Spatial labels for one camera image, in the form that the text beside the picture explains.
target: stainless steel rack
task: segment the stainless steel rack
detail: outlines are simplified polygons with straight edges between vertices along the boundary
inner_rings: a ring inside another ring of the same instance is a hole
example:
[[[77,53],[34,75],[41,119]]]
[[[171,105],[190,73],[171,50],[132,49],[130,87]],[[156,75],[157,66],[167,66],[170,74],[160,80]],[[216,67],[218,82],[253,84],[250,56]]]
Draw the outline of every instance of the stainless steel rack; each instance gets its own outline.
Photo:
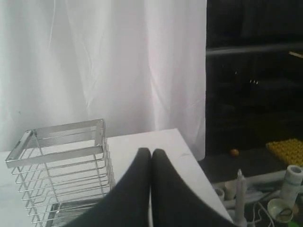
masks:
[[[36,227],[61,227],[115,185],[104,120],[28,130],[6,159]]]

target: orange ball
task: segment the orange ball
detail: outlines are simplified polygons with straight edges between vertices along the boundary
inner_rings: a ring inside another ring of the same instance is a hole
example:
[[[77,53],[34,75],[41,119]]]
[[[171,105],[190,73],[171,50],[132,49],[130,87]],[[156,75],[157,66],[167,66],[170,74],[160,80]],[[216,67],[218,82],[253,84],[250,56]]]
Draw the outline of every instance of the orange ball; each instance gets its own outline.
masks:
[[[238,149],[231,149],[230,153],[231,153],[231,156],[233,156],[233,157],[239,156],[239,150]]]

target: white table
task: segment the white table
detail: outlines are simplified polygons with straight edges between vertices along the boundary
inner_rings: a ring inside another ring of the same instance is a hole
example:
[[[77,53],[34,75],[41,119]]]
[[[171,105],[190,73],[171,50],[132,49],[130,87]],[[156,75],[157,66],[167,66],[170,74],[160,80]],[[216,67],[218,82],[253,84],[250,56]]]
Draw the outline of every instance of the white table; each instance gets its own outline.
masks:
[[[195,160],[177,129],[154,131],[108,138],[110,155],[118,182],[127,171],[139,147],[153,152],[164,149],[173,166],[191,190],[206,204],[231,221],[223,204]],[[0,225],[6,227],[31,227],[30,218],[17,192],[14,176],[5,165],[9,152],[0,152]]]

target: metal wire basket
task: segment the metal wire basket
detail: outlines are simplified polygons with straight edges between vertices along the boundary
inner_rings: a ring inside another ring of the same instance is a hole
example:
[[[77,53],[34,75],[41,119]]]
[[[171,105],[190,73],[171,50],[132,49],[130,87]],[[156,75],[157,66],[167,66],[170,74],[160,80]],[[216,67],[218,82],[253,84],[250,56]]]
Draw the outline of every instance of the metal wire basket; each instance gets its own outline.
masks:
[[[28,130],[6,164],[39,227],[65,225],[115,185],[103,120]]]

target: white curtain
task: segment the white curtain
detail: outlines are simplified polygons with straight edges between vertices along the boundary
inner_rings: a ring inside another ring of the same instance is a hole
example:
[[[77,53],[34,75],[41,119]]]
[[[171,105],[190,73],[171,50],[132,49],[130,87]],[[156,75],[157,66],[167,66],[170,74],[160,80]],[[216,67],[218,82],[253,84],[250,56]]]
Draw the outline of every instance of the white curtain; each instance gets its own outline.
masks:
[[[206,0],[0,4],[1,151],[105,118],[107,136],[178,128],[205,156]]]

